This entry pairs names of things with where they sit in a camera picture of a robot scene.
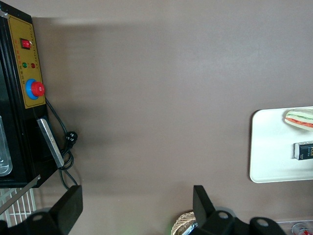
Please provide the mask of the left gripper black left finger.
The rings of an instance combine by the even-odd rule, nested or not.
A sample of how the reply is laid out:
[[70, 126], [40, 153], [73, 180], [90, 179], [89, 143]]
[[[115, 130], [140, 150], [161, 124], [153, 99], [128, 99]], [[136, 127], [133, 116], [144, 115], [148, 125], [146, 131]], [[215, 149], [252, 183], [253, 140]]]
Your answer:
[[68, 235], [82, 211], [82, 186], [72, 186], [50, 209], [36, 212], [26, 220], [26, 233]]

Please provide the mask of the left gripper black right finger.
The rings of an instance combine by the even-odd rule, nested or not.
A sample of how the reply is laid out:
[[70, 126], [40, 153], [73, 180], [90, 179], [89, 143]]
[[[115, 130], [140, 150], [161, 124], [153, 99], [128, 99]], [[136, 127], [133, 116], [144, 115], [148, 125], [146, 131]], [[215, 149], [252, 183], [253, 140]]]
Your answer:
[[240, 223], [230, 212], [214, 207], [201, 185], [193, 187], [194, 235], [240, 235]]

